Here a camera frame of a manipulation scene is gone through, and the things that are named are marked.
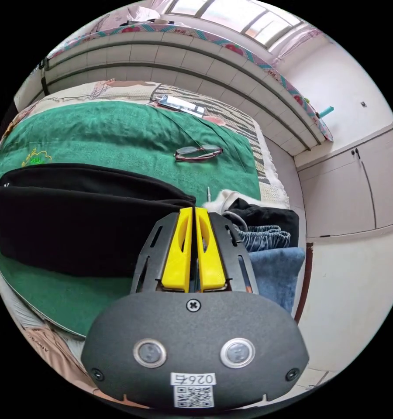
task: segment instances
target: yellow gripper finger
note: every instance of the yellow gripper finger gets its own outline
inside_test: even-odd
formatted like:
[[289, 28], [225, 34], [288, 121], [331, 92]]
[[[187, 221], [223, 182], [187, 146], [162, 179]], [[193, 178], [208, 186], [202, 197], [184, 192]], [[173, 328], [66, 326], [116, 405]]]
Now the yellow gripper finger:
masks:
[[189, 292], [192, 217], [192, 207], [182, 208], [179, 212], [162, 276], [162, 285], [166, 289]]
[[195, 223], [201, 292], [223, 288], [226, 277], [208, 211], [205, 208], [195, 208]]

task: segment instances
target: qr code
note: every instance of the qr code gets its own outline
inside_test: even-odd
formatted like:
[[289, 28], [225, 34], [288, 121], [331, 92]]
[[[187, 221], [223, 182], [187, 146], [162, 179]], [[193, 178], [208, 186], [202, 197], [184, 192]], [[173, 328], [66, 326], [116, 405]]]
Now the qr code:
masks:
[[175, 407], [188, 409], [214, 407], [213, 386], [174, 386]]

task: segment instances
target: bed sheet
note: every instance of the bed sheet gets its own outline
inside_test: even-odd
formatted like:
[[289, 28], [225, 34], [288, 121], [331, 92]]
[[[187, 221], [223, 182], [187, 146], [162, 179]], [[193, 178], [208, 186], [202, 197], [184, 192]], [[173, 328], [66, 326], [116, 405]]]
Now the bed sheet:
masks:
[[278, 179], [271, 154], [257, 122], [233, 106], [179, 87], [148, 81], [114, 79], [83, 84], [53, 93], [33, 103], [15, 117], [9, 130], [25, 118], [59, 106], [94, 100], [119, 100], [156, 106], [157, 100], [165, 94], [202, 106], [205, 108], [206, 120], [246, 137], [255, 159], [261, 201], [268, 203], [268, 206], [290, 208], [288, 195]]

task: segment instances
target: window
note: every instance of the window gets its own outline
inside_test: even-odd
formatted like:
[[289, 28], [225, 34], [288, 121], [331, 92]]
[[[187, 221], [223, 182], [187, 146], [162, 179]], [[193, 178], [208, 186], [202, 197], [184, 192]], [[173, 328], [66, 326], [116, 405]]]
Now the window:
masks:
[[195, 13], [206, 3], [207, 0], [179, 0], [174, 3], [171, 13], [189, 14]]
[[269, 48], [302, 21], [257, 0], [173, 0], [167, 14], [182, 14], [228, 27]]
[[201, 17], [240, 32], [263, 11], [250, 0], [215, 0]]

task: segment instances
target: label sticker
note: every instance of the label sticker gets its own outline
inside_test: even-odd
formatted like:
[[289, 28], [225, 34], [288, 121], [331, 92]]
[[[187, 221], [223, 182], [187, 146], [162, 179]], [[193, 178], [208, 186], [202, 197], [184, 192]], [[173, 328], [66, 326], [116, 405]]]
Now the label sticker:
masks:
[[215, 374], [170, 374], [175, 407], [199, 409], [214, 407]]
[[171, 372], [170, 385], [216, 385], [215, 373], [181, 374], [177, 372]]
[[212, 385], [174, 385], [175, 407], [200, 409], [214, 407]]

